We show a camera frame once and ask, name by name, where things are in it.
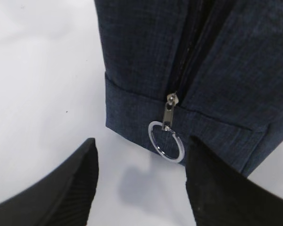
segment zipper teeth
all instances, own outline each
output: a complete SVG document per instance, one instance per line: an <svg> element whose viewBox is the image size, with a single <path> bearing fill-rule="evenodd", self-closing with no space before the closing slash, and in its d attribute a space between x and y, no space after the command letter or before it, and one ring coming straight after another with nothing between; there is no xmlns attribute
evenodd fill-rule
<svg viewBox="0 0 283 226"><path fill-rule="evenodd" d="M188 33L188 40L179 44L175 57L180 59L179 66L174 63L168 93L177 92L180 100L184 98L235 2L236 0L197 1L195 14L188 15L184 25L182 36L186 35L186 29L191 32ZM193 13L193 6L190 2L188 14Z"/></svg>
<svg viewBox="0 0 283 226"><path fill-rule="evenodd" d="M175 93L178 91L179 84L186 66L187 59L192 53L193 41L195 37L195 27L198 17L200 15L199 8L203 0L192 1L190 0L187 17L183 26L182 38L178 45L175 61L172 67L169 83L167 87L167 93Z"/></svg>

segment navy blue fabric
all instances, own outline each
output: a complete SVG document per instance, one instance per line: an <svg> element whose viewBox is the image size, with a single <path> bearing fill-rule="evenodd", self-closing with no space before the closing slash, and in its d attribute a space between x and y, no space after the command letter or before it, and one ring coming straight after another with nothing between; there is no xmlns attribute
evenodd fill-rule
<svg viewBox="0 0 283 226"><path fill-rule="evenodd" d="M155 151L148 124L163 119L189 0L95 3L106 66L107 127ZM198 68L175 107L172 127L185 147L195 135L248 176L283 141L283 0L237 1ZM170 135L155 133L160 146L176 156Z"/></svg>

